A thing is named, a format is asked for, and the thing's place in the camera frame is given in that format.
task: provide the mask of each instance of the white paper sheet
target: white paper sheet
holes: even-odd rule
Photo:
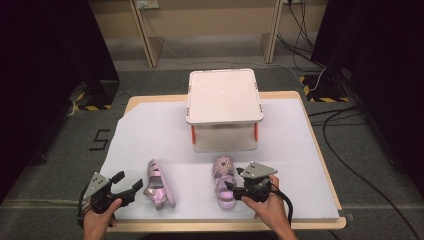
[[[263,99],[259,146],[253,151],[196,153],[186,122],[186,102],[141,103],[119,120],[101,174],[126,177],[112,192],[129,189],[143,178],[136,200],[116,212],[119,219],[252,219],[254,212],[238,201],[231,210],[217,202],[212,177],[213,160],[231,156],[235,167],[250,161],[276,168],[280,188],[294,205],[293,219],[329,220],[339,217],[318,150],[299,99]],[[142,193],[148,185],[147,162],[157,159],[174,198],[175,208],[155,205]],[[243,179],[236,177],[238,185]]]

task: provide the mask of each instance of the floor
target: floor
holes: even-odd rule
[[[294,43],[297,34],[284,36]],[[316,34],[311,33],[313,40]],[[217,68],[278,68],[285,71],[288,85],[267,85],[268,90],[297,90],[298,81],[305,71],[317,71],[316,65],[293,58],[292,53],[277,43],[272,64],[265,64],[258,36],[200,36],[167,39],[159,64],[150,68],[138,39],[108,39],[107,45],[116,69],[123,78],[115,96],[114,111],[96,114],[76,112],[58,132],[48,152],[48,162],[42,166],[28,166],[7,199],[0,206],[0,239],[82,239],[76,225],[76,201],[85,178],[102,165],[106,151],[82,152],[78,149],[95,147],[87,132],[112,129],[105,132],[113,137],[113,129],[122,116],[126,102],[133,94],[131,76],[178,73],[178,70]],[[307,48],[305,42],[299,47]],[[156,94],[172,94],[183,90],[154,83]],[[354,93],[349,103],[311,103],[304,99],[308,113],[341,109],[360,101]],[[340,119],[331,126],[327,135],[333,149],[337,150],[354,173],[349,170],[326,144],[327,135],[322,130],[326,116],[310,118],[322,154],[329,169],[336,192],[344,209],[348,224],[334,231],[297,231],[300,239],[416,239],[402,219],[404,216],[414,231],[424,238],[424,201],[409,178],[390,163],[390,155],[373,127],[366,123],[360,111],[355,116]],[[361,176],[370,183],[365,183]],[[402,216],[380,194],[393,202]],[[140,239],[143,234],[108,233],[107,239]],[[167,239],[188,239],[188,236],[168,235]]]

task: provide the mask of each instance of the power outlet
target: power outlet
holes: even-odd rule
[[[158,0],[136,0],[138,9],[158,9],[159,2]]]
[[[292,0],[292,4],[304,3],[306,0]],[[283,4],[289,4],[288,0],[283,0]]]

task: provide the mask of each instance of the black stand base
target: black stand base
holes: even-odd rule
[[[306,99],[311,102],[349,102],[347,94],[339,83],[335,81],[318,82],[318,75],[305,75],[300,78],[305,86]]]
[[[104,87],[101,95],[93,95],[88,87],[82,90],[76,105],[79,110],[108,110],[112,107],[113,98],[119,87],[119,81],[101,80],[100,83]]]

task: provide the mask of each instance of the purple sandal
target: purple sandal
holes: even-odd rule
[[[163,171],[159,163],[154,159],[147,164],[147,176],[149,177],[149,185],[143,191],[143,194],[155,203],[156,210],[163,209],[166,201],[169,202],[171,207],[175,207],[175,200],[165,180]]]
[[[218,203],[222,209],[231,209],[236,205],[233,192],[228,190],[225,181],[236,185],[234,180],[233,161],[228,156],[220,156],[213,164],[213,178],[215,180],[215,192]]]

